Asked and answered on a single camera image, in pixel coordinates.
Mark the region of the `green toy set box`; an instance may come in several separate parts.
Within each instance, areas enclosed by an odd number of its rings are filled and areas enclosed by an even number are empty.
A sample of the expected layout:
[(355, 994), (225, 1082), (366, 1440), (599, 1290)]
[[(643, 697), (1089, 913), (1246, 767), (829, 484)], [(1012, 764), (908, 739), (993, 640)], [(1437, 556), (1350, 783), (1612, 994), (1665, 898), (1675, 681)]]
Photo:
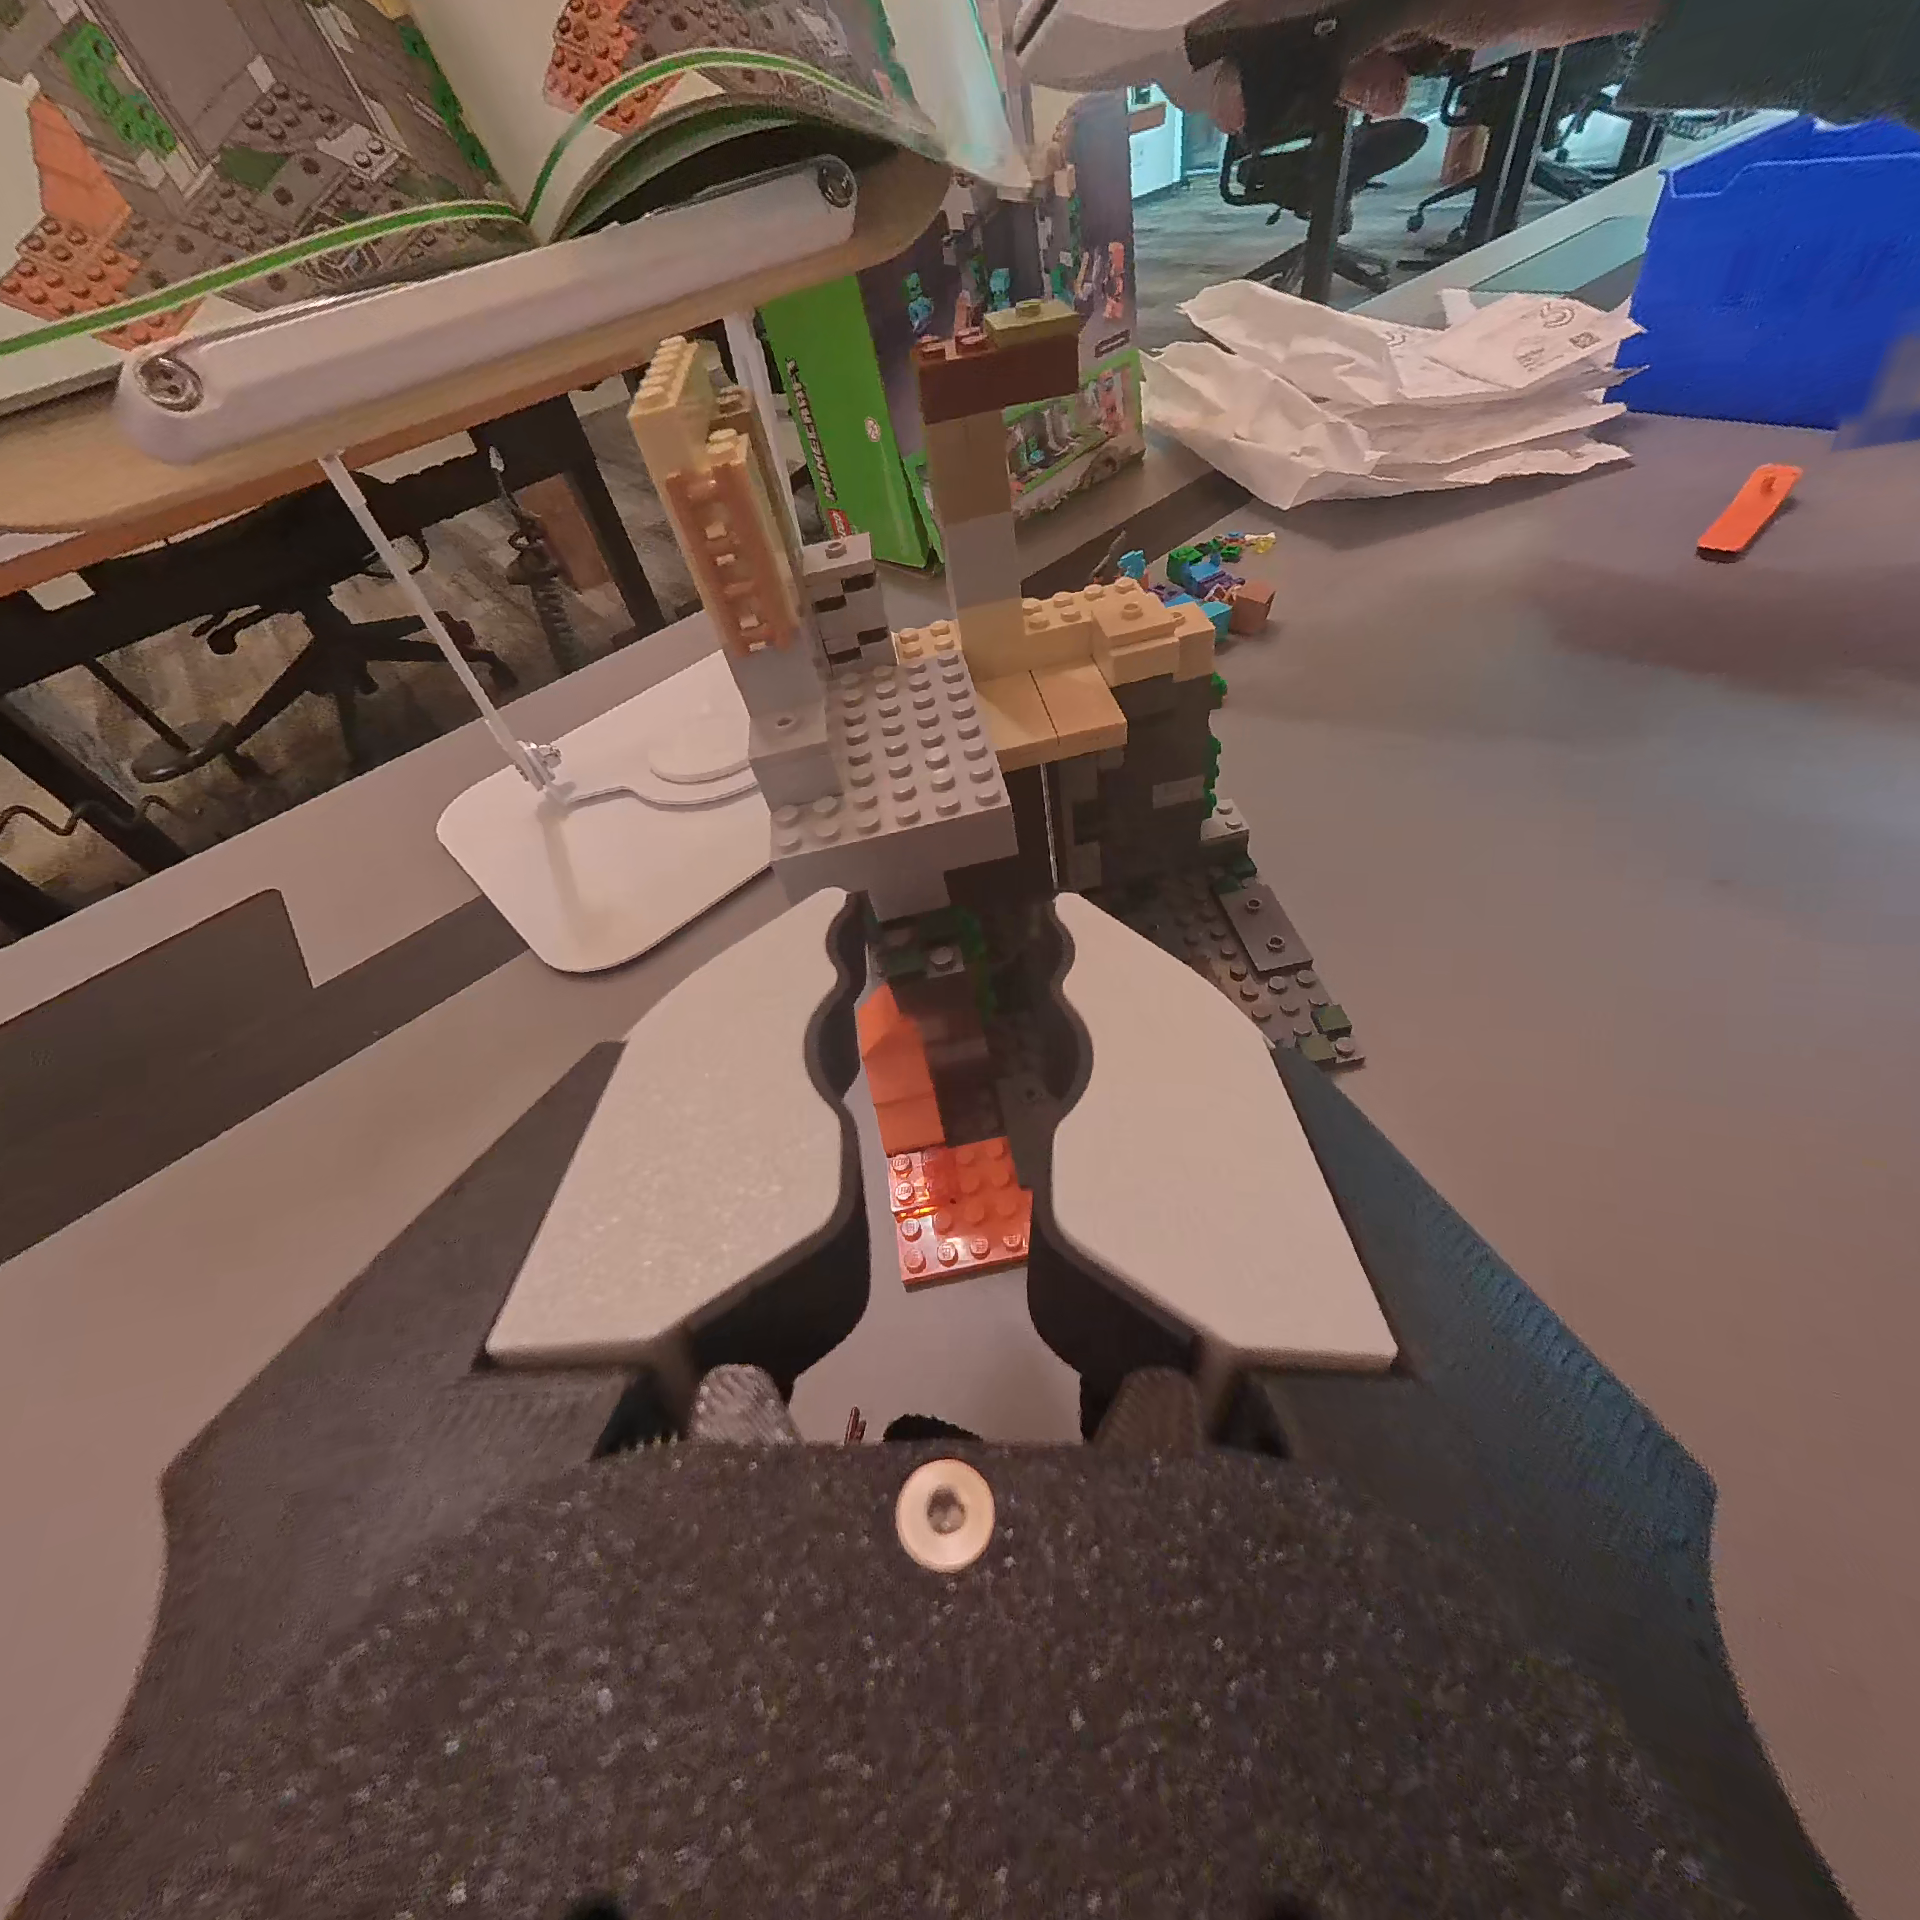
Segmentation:
[(1121, 91), (1030, 90), (1035, 200), (952, 183), (904, 252), (784, 298), (759, 315), (829, 536), (865, 536), (878, 561), (923, 569), (933, 520), (915, 348), (1030, 298), (1078, 327), (1078, 385), (1006, 409), (1015, 515), (1052, 513), (1142, 460), (1135, 218)]

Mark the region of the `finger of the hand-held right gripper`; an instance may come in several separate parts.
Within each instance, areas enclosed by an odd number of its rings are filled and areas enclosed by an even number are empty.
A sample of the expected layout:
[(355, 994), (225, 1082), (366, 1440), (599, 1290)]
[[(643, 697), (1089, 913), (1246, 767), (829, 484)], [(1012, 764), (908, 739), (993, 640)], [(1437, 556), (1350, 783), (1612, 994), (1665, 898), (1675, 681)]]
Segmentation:
[(1201, 3), (1021, 3), (1017, 66), (1033, 87), (1126, 90), (1188, 80)]

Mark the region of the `toy brick building model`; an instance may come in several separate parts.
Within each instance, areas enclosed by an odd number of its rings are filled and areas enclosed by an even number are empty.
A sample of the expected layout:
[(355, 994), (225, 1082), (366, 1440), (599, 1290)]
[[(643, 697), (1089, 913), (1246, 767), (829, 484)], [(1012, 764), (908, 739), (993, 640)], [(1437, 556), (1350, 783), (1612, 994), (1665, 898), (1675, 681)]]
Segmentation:
[(1077, 336), (1067, 305), (1030, 298), (915, 348), (950, 593), (917, 628), (888, 627), (864, 542), (785, 534), (774, 450), (708, 343), (661, 340), (629, 409), (747, 707), (774, 875), (869, 913), (855, 1031), (908, 1290), (1029, 1256), (1041, 1088), (1019, 972), (1045, 900), (1121, 916), (1271, 1047), (1358, 1064), (1215, 794), (1206, 616), (1132, 561), (1019, 594), (1003, 414), (1070, 391)]

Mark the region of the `grey desk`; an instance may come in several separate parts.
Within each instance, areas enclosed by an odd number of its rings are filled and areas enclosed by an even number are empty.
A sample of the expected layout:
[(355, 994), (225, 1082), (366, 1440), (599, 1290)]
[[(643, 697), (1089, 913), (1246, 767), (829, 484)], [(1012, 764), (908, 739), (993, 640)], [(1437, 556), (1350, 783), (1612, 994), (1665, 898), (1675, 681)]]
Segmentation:
[[(1275, 520), (1227, 794), (1367, 1065), (1348, 1094), (1719, 1487), (1748, 1710), (1860, 1915), (1915, 1913), (1915, 449), (1632, 416), (1564, 488)], [(1798, 465), (1732, 564), (1695, 539)], [(424, 1006), (116, 1196), (76, 1068), (4, 1095), (4, 1904), (116, 1724), (173, 1454), (599, 1041), (761, 923), (632, 969), (512, 953), (438, 849), (470, 729), (4, 951), (4, 1019), (279, 894), (311, 988)]]

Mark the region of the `white book stand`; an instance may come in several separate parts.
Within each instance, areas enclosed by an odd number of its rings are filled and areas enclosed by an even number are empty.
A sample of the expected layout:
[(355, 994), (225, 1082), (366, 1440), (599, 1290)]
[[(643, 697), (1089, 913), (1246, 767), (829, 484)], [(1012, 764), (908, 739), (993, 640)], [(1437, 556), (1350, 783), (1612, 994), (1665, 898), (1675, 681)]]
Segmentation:
[(744, 704), (694, 666), (550, 745), (516, 736), (355, 471), (869, 268), (948, 180), (908, 152), (857, 172), (808, 155), (636, 224), (139, 354), (111, 391), (4, 418), (4, 539), (25, 545), (4, 593), (324, 475), (508, 764), (446, 804), (444, 850), (550, 969), (627, 966), (766, 868)]

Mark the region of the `brick instruction booklet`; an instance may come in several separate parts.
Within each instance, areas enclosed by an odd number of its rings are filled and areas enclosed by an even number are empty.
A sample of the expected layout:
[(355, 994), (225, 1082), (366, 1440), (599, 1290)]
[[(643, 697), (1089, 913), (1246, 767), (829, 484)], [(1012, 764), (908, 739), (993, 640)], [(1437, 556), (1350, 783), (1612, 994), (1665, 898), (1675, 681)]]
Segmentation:
[(812, 154), (1033, 178), (969, 3), (4, 3), (1, 95), (6, 411)]

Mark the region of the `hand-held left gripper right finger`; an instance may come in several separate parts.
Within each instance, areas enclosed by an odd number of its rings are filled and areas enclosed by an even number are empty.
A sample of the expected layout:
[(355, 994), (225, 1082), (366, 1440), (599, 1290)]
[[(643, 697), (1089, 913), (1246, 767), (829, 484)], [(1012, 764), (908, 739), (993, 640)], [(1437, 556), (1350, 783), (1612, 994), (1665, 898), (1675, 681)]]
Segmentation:
[(1198, 972), (1061, 894), (1029, 1313), (1085, 1398), (1137, 1370), (1387, 1377), (1399, 1344), (1275, 1054)]

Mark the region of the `orange brick separator tool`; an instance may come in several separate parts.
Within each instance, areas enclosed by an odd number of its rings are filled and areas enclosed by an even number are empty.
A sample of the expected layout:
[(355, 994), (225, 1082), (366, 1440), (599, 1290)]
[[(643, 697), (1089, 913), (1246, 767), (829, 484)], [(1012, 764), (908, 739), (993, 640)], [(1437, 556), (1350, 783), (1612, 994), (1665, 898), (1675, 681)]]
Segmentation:
[(1798, 465), (1761, 465), (1752, 470), (1732, 502), (1695, 539), (1695, 556), (1712, 564), (1739, 562), (1788, 510), (1801, 479), (1804, 467)]

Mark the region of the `crumpled white paper bags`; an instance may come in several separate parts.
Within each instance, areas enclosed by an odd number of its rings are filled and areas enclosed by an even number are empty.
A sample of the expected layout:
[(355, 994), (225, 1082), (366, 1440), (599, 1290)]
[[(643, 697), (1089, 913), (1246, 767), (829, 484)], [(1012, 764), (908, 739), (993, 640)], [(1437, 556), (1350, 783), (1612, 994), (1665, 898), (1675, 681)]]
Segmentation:
[(1280, 513), (1624, 460), (1597, 435), (1623, 411), (1624, 306), (1444, 291), (1441, 324), (1417, 327), (1230, 280), (1183, 315), (1201, 338), (1144, 358), (1144, 418)]

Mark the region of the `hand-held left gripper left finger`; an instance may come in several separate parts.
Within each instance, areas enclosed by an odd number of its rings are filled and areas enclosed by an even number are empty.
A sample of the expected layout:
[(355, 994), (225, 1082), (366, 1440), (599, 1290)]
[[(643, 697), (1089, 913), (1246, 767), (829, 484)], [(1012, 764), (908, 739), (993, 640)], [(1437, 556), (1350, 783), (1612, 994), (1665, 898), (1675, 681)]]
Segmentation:
[(685, 1398), (749, 1362), (784, 1392), (871, 1298), (845, 1094), (862, 913), (829, 887), (649, 1009), (486, 1335), (502, 1367), (636, 1362)]

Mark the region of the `blue plastic bin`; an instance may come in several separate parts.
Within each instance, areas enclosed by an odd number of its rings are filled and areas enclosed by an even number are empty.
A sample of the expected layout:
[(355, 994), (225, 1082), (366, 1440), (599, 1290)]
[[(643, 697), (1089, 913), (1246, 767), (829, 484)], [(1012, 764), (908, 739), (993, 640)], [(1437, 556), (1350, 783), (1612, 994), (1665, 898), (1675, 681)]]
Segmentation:
[(1918, 132), (1813, 116), (1675, 163), (1621, 398), (1648, 416), (1836, 427), (1918, 323)]

